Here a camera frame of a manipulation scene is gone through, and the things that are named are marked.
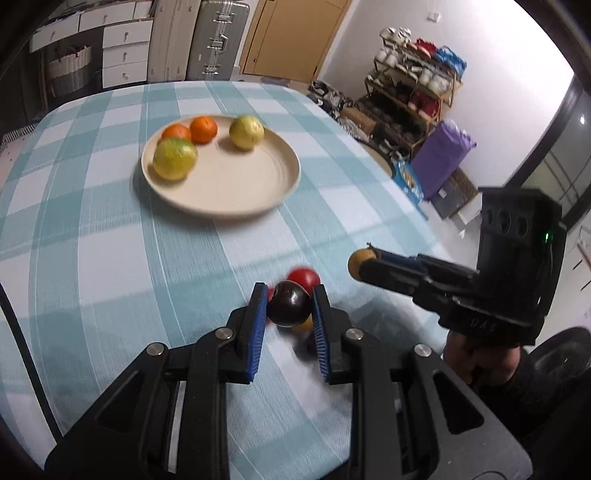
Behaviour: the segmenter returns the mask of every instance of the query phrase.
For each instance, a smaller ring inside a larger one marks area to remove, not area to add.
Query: drawer
[[[125,85],[126,83],[145,82],[147,73],[147,61],[108,67],[103,69],[103,88]]]
[[[80,31],[102,27],[111,23],[128,22],[134,18],[135,2],[109,5],[82,12],[80,15]]]
[[[134,11],[134,18],[148,18],[150,15],[150,7],[152,6],[152,1],[147,2],[136,2],[135,3],[135,11]]]
[[[136,21],[105,27],[103,48],[150,41],[153,20]]]
[[[29,43],[30,51],[39,50],[39,48],[49,45],[62,38],[69,37],[78,33],[78,23],[80,14],[74,14],[63,20],[57,20],[49,25],[45,25],[37,30],[31,37]]]
[[[103,50],[103,68],[148,60],[150,42],[117,45]]]

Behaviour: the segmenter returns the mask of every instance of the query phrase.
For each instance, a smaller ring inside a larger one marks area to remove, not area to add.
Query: wooden door
[[[346,4],[266,0],[243,72],[310,82]]]

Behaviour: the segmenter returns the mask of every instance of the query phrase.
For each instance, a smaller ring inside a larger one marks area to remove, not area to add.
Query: tablecloth
[[[242,222],[164,203],[138,169],[147,139],[182,116],[250,113],[302,166],[295,193]],[[437,318],[353,281],[366,242],[445,257],[426,222],[353,138],[302,94],[259,83],[178,82],[103,92],[50,112],[0,195],[0,281],[62,432],[150,342],[196,341],[243,306],[256,281],[311,265],[331,302],[387,341],[441,346]],[[348,456],[350,389],[274,327],[250,386],[228,392],[233,479],[313,479]],[[54,445],[6,320],[0,413],[43,463]]]

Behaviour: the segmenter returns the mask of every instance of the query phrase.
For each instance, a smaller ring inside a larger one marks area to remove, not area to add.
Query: wooden shelf
[[[448,90],[446,93],[444,93],[443,95],[438,95],[435,92],[433,92],[430,88],[425,87],[422,83],[418,83],[414,80],[414,78],[410,77],[407,73],[404,73],[402,70],[397,69],[396,67],[391,67],[390,65],[387,65],[386,63],[384,63],[383,61],[379,61],[374,59],[374,62],[376,64],[382,65],[384,67],[386,67],[387,70],[390,70],[391,72],[394,72],[398,75],[398,77],[402,78],[403,80],[406,80],[404,83],[406,85],[409,85],[413,88],[416,88],[418,90],[420,90],[421,92],[425,93],[426,95],[429,95],[429,97],[435,99],[435,100],[439,100],[440,102],[446,102],[448,103],[448,98],[452,92],[452,90]],[[377,68],[376,65],[376,70],[380,73],[383,73],[384,71],[380,71],[379,68]]]
[[[422,137],[422,139],[418,140],[417,142],[410,143],[402,133],[393,129],[392,125],[389,125],[387,122],[385,122],[382,118],[380,118],[378,115],[373,113],[371,110],[369,110],[367,108],[363,108],[363,113],[365,115],[367,115],[368,117],[372,118],[373,120],[379,122],[380,124],[385,125],[386,127],[390,128],[390,130],[392,130],[392,132],[394,132],[396,134],[396,137],[398,138],[399,142],[406,145],[408,147],[408,149],[411,151],[411,158],[413,157],[414,149],[417,148],[420,144],[422,144],[428,137],[428,135],[425,135],[424,137]]]
[[[382,34],[380,34],[379,36],[384,41],[385,46],[398,48],[399,50],[402,50],[404,53],[407,53],[410,56],[414,57],[414,59],[418,60],[419,62],[421,62],[425,66],[431,66],[431,67],[435,67],[437,69],[440,69],[441,72],[445,76],[449,77],[450,80],[453,80],[453,78],[455,77],[456,85],[459,85],[459,86],[464,85],[463,82],[459,78],[457,78],[457,74],[455,72],[452,72],[450,74],[450,67],[448,67],[444,63],[441,63],[439,60],[436,60],[434,58],[431,58],[430,60],[426,59],[425,57],[421,57],[414,48],[407,47],[406,45],[405,46],[398,45],[396,42],[387,39]]]
[[[403,103],[400,100],[398,100],[394,95],[389,93],[386,89],[377,85],[375,82],[370,82],[368,79],[365,79],[365,84],[370,86],[371,88],[373,88],[377,92],[381,93],[382,95],[386,96],[387,98],[389,98],[395,105],[399,106],[400,108],[402,108],[403,110],[408,112],[415,120],[418,120],[418,121],[426,124],[427,127],[429,127],[432,124],[437,124],[437,122],[438,122],[437,118],[431,118],[430,120],[423,118],[416,111],[414,111],[412,108],[410,108],[406,103]]]

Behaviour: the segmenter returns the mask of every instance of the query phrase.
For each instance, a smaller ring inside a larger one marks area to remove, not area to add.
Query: white plate
[[[188,127],[193,118],[165,125],[144,147],[142,172],[164,200],[198,215],[240,218],[271,210],[297,188],[300,161],[285,140],[265,128],[265,138],[254,150],[239,150],[228,133],[234,117],[223,115],[212,115],[217,136],[207,145],[197,145],[197,164],[189,176],[180,182],[162,180],[152,167],[158,140],[169,125]]]

